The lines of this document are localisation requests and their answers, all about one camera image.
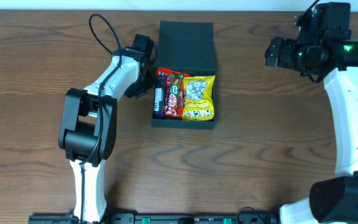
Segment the red snack bag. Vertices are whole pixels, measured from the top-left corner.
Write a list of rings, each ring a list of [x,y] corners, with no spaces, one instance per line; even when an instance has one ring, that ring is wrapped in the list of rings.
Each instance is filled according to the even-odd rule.
[[[184,107],[185,107],[185,91],[184,91],[183,80],[182,80],[181,84],[180,84],[180,92],[179,92],[179,96],[178,96],[177,115],[174,116],[174,117],[166,117],[165,116],[165,112],[164,112],[165,106],[166,106],[165,97],[168,95],[168,87],[169,87],[168,77],[172,73],[183,75],[183,79],[187,78],[187,77],[190,77],[190,75],[187,74],[187,73],[176,72],[176,71],[170,70],[168,68],[159,67],[157,69],[156,79],[157,79],[158,76],[165,76],[166,77],[165,96],[164,96],[164,103],[163,103],[163,118],[159,118],[159,119],[181,119],[181,116],[183,115],[183,110],[184,110]]]

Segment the green red KitKat bar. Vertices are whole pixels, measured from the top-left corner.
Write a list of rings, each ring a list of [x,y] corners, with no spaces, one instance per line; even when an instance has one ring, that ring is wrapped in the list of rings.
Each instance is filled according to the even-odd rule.
[[[178,104],[178,96],[180,92],[180,84],[183,80],[183,75],[172,73],[168,77],[169,87],[168,87],[168,95],[165,97],[166,106],[165,106],[165,116],[166,117],[174,117],[177,115],[177,104]]]

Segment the dark green lidded box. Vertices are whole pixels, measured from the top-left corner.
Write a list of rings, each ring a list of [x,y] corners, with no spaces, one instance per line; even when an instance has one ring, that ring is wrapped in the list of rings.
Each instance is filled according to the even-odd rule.
[[[215,76],[213,85],[214,117],[209,121],[159,119],[152,115],[152,126],[159,128],[213,129],[216,125],[216,49],[211,22],[161,21],[156,69],[168,68],[194,76]]]

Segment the dark blue candy bar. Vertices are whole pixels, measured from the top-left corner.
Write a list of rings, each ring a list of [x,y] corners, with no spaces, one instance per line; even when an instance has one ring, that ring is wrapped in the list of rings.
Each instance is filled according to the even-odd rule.
[[[163,103],[165,96],[165,76],[158,76],[154,91],[154,117],[163,118]]]

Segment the yellow snack bag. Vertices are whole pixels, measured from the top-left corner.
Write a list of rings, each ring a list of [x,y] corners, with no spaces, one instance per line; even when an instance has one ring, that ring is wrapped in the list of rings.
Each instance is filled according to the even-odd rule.
[[[185,106],[182,120],[209,121],[214,117],[213,85],[215,76],[184,78]]]

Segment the blue Eclipse mint tin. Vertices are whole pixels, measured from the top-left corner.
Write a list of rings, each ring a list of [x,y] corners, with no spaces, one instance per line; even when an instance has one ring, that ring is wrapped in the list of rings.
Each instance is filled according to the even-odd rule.
[[[141,89],[141,90],[137,91],[134,96],[136,99],[138,99],[140,97],[143,97],[146,94],[147,94],[147,90]]]

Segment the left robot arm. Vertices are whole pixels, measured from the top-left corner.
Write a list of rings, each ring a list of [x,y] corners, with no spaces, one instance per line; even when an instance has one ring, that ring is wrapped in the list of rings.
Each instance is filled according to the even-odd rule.
[[[58,145],[75,176],[72,223],[99,223],[107,209],[104,166],[116,142],[117,103],[122,96],[141,97],[153,87],[149,72],[153,40],[137,34],[130,47],[111,55],[109,67],[83,89],[65,95]]]

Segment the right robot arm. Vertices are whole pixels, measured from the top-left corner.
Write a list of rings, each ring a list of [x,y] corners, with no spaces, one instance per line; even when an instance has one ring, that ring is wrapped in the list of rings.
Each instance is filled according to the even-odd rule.
[[[280,223],[358,223],[358,41],[351,38],[350,13],[348,2],[315,1],[296,17],[296,39],[274,37],[266,49],[266,65],[324,85],[337,148],[334,178],[282,205]]]

